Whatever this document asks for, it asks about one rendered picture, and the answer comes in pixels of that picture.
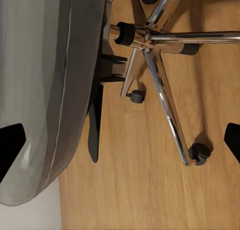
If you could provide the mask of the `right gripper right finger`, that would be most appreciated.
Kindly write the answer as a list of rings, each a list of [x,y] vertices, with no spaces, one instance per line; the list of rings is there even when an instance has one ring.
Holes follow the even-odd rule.
[[[240,125],[229,123],[227,125],[224,141],[240,163]]]

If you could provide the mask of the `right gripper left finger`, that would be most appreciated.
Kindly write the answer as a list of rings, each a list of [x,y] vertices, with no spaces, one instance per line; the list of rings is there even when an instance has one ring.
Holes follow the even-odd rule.
[[[21,123],[0,128],[0,183],[26,142]]]

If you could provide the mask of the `swivel chair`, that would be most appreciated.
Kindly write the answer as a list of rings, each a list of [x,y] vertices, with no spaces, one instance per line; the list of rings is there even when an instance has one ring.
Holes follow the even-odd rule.
[[[207,162],[207,146],[187,147],[161,53],[194,56],[200,44],[240,44],[240,31],[166,32],[179,1],[159,0],[147,19],[140,0],[131,0],[134,24],[112,25],[113,0],[0,0],[0,129],[21,123],[26,136],[0,183],[0,204],[30,202],[68,167],[88,114],[97,163],[102,84],[124,82],[120,96],[142,104],[145,92],[128,91],[145,61],[183,164]],[[109,39],[134,48],[127,73],[128,58],[116,56]]]

